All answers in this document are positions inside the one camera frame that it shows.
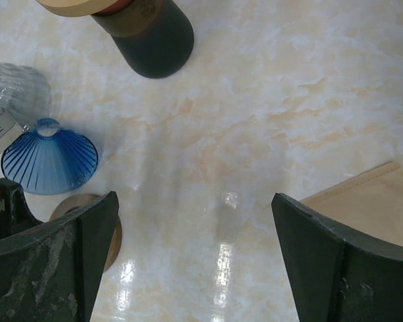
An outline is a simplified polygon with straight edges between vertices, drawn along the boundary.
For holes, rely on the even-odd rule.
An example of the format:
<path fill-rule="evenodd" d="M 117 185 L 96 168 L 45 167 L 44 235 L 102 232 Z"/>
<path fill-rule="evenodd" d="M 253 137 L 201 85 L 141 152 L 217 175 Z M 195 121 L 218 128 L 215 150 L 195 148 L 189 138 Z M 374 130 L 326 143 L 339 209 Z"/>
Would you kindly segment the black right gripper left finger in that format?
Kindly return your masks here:
<path fill-rule="evenodd" d="M 0 321 L 89 321 L 118 218 L 116 192 L 0 240 Z"/>

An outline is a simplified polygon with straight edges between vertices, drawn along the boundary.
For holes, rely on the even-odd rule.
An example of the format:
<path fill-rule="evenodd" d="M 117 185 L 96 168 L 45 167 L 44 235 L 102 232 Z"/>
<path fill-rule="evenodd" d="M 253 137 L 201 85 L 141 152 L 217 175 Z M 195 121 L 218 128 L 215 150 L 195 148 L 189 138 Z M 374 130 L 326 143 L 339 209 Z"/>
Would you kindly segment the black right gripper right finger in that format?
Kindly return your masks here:
<path fill-rule="evenodd" d="M 403 321 L 403 247 L 275 194 L 271 208 L 300 321 Z"/>

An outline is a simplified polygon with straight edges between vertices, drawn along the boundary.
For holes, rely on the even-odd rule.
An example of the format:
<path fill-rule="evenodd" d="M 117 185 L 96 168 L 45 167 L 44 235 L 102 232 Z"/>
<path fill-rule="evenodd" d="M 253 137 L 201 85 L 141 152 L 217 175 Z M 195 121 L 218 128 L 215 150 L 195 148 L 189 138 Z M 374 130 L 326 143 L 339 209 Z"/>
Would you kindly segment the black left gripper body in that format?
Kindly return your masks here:
<path fill-rule="evenodd" d="M 42 222 L 30 211 L 21 185 L 0 178 L 0 239 L 31 229 Z"/>

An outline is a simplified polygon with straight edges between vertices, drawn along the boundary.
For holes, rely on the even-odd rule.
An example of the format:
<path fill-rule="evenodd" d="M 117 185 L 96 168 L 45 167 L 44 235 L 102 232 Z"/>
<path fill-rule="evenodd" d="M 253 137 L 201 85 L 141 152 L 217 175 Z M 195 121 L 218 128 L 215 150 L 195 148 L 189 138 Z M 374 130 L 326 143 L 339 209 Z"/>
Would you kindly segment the blue glass dripper near pitcher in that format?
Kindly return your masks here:
<path fill-rule="evenodd" d="M 91 140 L 55 119 L 43 118 L 5 149 L 1 169 L 27 193 L 58 195 L 84 185 L 98 162 Z"/>

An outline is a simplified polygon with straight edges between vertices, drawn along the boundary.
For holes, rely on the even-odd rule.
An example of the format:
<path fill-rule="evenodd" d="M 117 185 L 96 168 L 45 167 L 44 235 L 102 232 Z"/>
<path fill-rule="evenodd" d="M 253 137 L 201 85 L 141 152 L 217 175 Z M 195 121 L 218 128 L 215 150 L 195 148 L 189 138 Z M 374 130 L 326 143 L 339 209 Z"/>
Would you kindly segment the brown paper filter right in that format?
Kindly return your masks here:
<path fill-rule="evenodd" d="M 301 200 L 309 208 L 403 247 L 403 165 L 389 162 Z"/>

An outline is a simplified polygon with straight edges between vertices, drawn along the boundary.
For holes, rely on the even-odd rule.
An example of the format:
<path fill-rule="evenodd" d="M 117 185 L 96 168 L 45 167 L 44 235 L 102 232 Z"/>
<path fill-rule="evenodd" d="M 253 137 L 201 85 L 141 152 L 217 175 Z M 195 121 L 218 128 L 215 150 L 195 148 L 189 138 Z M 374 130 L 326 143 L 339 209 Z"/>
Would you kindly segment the grey glass pitcher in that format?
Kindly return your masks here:
<path fill-rule="evenodd" d="M 32 127 L 50 114 L 50 84 L 35 68 L 0 62 L 0 106 L 21 126 Z"/>

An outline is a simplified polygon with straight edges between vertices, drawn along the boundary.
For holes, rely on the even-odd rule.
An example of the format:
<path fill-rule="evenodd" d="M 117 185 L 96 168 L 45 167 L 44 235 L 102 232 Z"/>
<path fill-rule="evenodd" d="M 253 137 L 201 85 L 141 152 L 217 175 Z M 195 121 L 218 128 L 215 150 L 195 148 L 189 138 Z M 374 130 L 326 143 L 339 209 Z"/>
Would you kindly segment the black tumbler with red lid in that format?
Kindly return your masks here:
<path fill-rule="evenodd" d="M 111 36 L 129 66 L 146 78 L 165 78 L 191 56 L 194 32 L 174 1 L 133 1 L 92 18 Z"/>

